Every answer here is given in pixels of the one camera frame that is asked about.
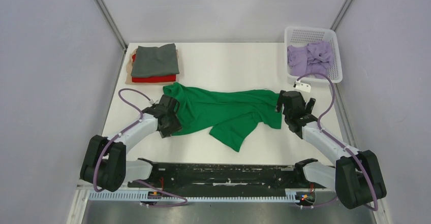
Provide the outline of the green t shirt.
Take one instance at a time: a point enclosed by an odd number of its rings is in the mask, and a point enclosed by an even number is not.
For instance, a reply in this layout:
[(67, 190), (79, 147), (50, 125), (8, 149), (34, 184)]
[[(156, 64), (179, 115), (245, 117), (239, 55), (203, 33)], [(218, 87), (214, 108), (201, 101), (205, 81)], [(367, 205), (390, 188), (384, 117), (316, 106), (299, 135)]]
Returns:
[(216, 92), (175, 82), (164, 86), (163, 93), (179, 101), (178, 136), (210, 129), (213, 138), (239, 152), (259, 123), (275, 130), (282, 127), (282, 115), (275, 110), (279, 95), (271, 90)]

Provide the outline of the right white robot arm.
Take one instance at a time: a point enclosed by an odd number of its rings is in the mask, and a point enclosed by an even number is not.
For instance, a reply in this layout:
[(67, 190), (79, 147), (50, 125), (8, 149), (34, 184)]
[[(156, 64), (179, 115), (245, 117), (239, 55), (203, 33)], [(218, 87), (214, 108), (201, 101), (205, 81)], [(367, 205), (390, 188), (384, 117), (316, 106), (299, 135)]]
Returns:
[(374, 203), (387, 196), (386, 184), (377, 156), (361, 151), (330, 133), (312, 114), (315, 99), (306, 102), (298, 91), (280, 91), (276, 111), (284, 116), (289, 130), (312, 144), (330, 162), (326, 166), (309, 158), (295, 164), (294, 182), (299, 187), (319, 184), (336, 193), (348, 209)]

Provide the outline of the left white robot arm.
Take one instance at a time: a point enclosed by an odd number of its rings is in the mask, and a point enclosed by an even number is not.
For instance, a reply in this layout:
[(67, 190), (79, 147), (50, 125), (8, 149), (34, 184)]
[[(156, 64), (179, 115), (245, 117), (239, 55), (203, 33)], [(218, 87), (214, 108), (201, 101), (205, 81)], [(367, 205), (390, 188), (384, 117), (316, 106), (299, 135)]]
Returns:
[(141, 180), (147, 187), (159, 183), (160, 174), (152, 162), (144, 159), (128, 161), (127, 154), (145, 137), (158, 132), (162, 138), (179, 132), (182, 126), (177, 113), (180, 102), (163, 95), (159, 102), (139, 112), (123, 130), (111, 136), (93, 136), (88, 144), (80, 179), (92, 183), (95, 191), (117, 191), (124, 183)]

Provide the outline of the folded red t shirt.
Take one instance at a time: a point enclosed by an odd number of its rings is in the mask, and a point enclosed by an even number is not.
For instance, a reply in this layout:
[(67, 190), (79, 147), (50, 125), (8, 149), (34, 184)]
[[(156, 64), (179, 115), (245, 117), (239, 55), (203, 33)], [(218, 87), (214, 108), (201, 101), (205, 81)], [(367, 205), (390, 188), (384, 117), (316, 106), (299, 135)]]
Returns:
[(130, 73), (133, 83), (169, 83), (175, 82), (177, 74), (154, 75), (149, 73), (144, 67), (143, 61), (137, 58), (137, 54), (132, 55), (132, 70)]

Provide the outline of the crumpled purple t shirt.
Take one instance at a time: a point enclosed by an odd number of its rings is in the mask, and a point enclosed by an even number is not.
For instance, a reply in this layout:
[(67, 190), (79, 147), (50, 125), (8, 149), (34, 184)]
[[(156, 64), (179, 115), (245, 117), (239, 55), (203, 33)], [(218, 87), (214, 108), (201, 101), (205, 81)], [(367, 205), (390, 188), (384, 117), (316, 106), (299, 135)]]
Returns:
[(287, 64), (291, 75), (301, 77), (312, 74), (324, 79), (334, 66), (333, 49), (327, 41), (315, 41), (302, 47), (290, 45), (287, 47)]

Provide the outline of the folded grey t shirt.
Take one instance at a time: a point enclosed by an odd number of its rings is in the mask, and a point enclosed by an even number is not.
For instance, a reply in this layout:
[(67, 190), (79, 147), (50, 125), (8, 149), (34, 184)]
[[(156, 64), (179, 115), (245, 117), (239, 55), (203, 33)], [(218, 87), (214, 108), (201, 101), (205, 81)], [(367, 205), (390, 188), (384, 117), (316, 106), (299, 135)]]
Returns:
[(148, 78), (179, 74), (176, 45), (138, 46), (131, 71), (132, 77)]

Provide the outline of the white plastic basket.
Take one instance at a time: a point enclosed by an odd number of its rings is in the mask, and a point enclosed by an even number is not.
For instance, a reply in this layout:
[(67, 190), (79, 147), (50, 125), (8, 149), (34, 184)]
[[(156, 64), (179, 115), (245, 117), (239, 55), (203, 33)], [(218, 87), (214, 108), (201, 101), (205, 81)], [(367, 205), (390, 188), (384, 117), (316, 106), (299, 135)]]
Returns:
[(336, 33), (330, 29), (289, 26), (284, 34), (285, 60), (289, 83), (304, 76), (310, 84), (327, 84), (343, 79)]

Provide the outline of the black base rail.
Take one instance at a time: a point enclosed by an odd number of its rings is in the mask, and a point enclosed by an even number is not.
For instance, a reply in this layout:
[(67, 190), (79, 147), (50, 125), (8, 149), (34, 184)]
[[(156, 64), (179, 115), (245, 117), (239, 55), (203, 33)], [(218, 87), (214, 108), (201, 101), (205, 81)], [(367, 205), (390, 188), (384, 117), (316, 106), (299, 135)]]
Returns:
[(281, 197), (311, 186), (293, 165), (153, 163), (146, 182), (182, 197)]

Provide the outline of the left aluminium frame post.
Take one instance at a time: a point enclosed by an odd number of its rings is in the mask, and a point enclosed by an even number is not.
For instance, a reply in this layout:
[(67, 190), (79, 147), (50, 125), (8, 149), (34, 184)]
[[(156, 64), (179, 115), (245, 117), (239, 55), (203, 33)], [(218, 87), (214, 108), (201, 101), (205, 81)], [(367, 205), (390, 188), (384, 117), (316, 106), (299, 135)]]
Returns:
[(128, 45), (123, 38), (122, 34), (120, 33), (120, 30), (118, 26), (116, 25), (108, 7), (106, 6), (104, 0), (95, 0), (99, 10), (102, 12), (102, 15), (104, 19), (106, 20), (108, 26), (110, 27), (111, 31), (113, 32), (117, 42), (119, 43), (120, 47), (122, 48), (123, 52), (126, 52)]

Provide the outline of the aluminium frame post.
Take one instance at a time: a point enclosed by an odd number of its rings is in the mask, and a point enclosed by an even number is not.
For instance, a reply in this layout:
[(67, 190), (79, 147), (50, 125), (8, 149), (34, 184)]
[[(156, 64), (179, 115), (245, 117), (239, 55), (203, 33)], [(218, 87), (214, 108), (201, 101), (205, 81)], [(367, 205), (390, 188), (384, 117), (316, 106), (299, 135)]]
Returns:
[(128, 45), (123, 38), (122, 34), (120, 33), (120, 30), (118, 26), (116, 25), (108, 7), (106, 6), (104, 0), (95, 0), (99, 10), (102, 12), (102, 15), (104, 19), (106, 20), (108, 26), (110, 27), (111, 31), (113, 32), (117, 42), (119, 43), (120, 47), (122, 48), (123, 52), (126, 52)]
[(344, 0), (340, 10), (338, 11), (330, 29), (332, 31), (336, 31), (340, 25), (340, 23), (342, 22), (344, 16), (346, 15), (349, 7), (351, 6), (351, 4), (354, 2), (354, 0)]

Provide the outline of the right aluminium frame post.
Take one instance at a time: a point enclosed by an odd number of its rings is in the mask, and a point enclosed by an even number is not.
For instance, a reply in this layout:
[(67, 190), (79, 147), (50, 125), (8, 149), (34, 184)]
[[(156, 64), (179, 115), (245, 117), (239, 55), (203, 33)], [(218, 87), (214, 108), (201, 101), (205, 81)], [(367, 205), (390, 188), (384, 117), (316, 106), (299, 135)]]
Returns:
[(351, 4), (354, 2), (354, 0), (344, 0), (340, 10), (338, 11), (330, 29), (332, 31), (336, 31), (340, 25), (340, 23), (342, 22), (344, 16), (346, 15), (349, 7), (351, 6)]

